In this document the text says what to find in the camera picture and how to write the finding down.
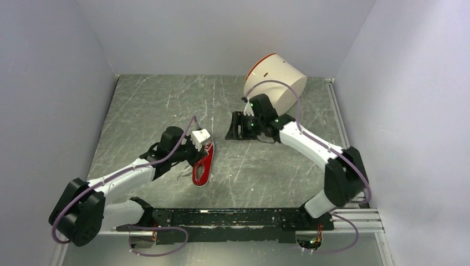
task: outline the white cylindrical container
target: white cylindrical container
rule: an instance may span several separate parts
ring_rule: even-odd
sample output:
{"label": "white cylindrical container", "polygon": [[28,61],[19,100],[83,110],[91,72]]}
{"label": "white cylindrical container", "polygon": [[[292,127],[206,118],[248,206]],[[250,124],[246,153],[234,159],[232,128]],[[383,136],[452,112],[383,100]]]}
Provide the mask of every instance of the white cylindrical container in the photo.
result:
{"label": "white cylindrical container", "polygon": [[[304,91],[307,83],[307,77],[278,54],[268,54],[258,61],[248,73],[245,78],[243,94],[246,94],[256,83],[268,79],[279,80],[290,85],[298,95]],[[296,102],[294,94],[287,87],[278,83],[261,84],[248,97],[251,98],[263,93],[269,97],[278,115],[285,114]]]}

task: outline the white wall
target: white wall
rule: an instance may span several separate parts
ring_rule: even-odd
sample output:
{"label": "white wall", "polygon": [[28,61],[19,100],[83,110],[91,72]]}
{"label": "white wall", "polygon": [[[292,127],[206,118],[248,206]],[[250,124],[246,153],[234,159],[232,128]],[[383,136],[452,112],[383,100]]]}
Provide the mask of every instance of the white wall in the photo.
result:
{"label": "white wall", "polygon": [[0,4],[1,265],[48,265],[47,220],[86,178],[116,78],[74,0]]}
{"label": "white wall", "polygon": [[396,265],[470,265],[469,14],[378,0],[336,77]]}
{"label": "white wall", "polygon": [[375,0],[78,0],[117,73],[246,75],[279,53],[334,77]]}

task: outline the red rim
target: red rim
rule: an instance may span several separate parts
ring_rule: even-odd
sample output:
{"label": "red rim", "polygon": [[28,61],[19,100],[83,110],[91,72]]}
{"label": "red rim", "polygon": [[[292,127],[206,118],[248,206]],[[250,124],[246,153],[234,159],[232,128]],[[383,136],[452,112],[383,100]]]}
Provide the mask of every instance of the red rim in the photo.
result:
{"label": "red rim", "polygon": [[276,54],[276,53],[268,54],[268,55],[266,55],[265,57],[263,57],[260,61],[258,61],[258,62],[251,68],[250,72],[248,72],[248,75],[247,75],[247,77],[245,78],[245,81],[247,81],[249,75],[251,74],[251,72],[253,72],[253,69],[254,69],[255,67],[257,67],[263,60],[265,60],[266,58],[270,57],[270,56],[273,55],[273,54]]}

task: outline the gray metal floor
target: gray metal floor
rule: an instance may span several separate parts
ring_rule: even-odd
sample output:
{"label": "gray metal floor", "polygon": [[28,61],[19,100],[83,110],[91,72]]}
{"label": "gray metal floor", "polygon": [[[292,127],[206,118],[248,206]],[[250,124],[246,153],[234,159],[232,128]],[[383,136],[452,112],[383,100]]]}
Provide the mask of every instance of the gray metal floor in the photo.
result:
{"label": "gray metal floor", "polygon": [[[212,133],[213,177],[196,187],[190,177],[176,182],[178,165],[165,176],[118,199],[139,196],[154,207],[296,207],[323,187],[323,172],[282,144],[225,141],[233,111],[242,111],[243,76],[122,75],[117,84],[88,179],[133,162],[166,127],[186,127],[196,115]],[[343,146],[324,79],[309,78],[302,94],[302,124],[326,141]]]}

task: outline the black mounting plate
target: black mounting plate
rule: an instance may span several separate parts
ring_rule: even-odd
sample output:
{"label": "black mounting plate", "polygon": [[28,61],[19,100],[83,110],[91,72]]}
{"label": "black mounting plate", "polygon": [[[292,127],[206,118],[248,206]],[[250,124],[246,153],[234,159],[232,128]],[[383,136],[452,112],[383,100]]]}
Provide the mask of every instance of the black mounting plate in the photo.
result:
{"label": "black mounting plate", "polygon": [[[153,217],[158,226],[187,230],[189,242],[296,243],[295,231],[316,231],[318,223],[324,231],[334,229],[329,213],[313,219],[299,208],[156,208]],[[184,240],[185,234],[180,231],[158,231],[156,244],[181,243]]]}

